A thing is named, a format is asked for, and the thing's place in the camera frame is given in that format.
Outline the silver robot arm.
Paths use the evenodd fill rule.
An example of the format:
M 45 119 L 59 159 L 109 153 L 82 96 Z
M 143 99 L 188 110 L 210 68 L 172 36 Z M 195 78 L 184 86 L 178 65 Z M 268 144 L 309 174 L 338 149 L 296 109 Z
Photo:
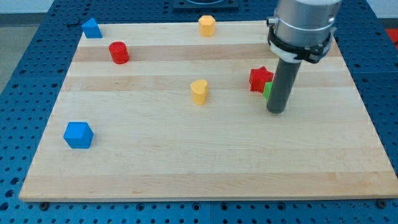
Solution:
M 272 17 L 267 42 L 279 57 L 267 109 L 280 114 L 303 61 L 316 64 L 328 53 L 334 23 L 342 0 L 279 0 Z

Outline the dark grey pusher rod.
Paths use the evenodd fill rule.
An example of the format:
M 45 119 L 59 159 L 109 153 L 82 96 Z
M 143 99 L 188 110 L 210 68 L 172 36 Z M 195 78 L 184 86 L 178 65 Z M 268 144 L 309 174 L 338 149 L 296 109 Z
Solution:
M 281 114 L 285 110 L 300 66 L 301 62 L 290 63 L 281 58 L 279 59 L 270 95 L 267 100 L 267 109 L 269 112 Z

